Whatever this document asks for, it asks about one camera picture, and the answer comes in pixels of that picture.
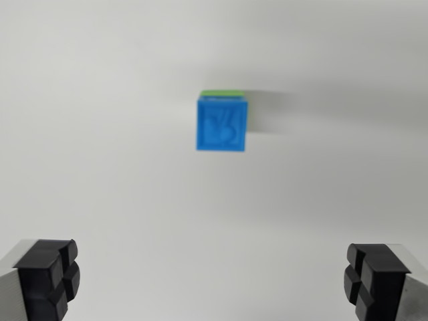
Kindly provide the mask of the black-padded silver gripper left finger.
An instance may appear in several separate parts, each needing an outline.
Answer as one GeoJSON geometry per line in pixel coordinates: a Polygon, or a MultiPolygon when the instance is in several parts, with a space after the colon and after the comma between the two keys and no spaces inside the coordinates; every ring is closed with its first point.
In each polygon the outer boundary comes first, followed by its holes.
{"type": "Polygon", "coordinates": [[[1,319],[63,320],[80,286],[73,239],[23,239],[1,258],[1,319]]]}

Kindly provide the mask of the black-padded silver gripper right finger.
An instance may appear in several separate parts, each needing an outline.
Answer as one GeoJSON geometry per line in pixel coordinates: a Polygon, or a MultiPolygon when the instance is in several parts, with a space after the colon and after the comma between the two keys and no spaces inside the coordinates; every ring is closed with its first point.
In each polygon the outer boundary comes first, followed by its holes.
{"type": "Polygon", "coordinates": [[[344,291],[362,321],[427,319],[427,268],[403,245],[348,246],[344,291]]]}

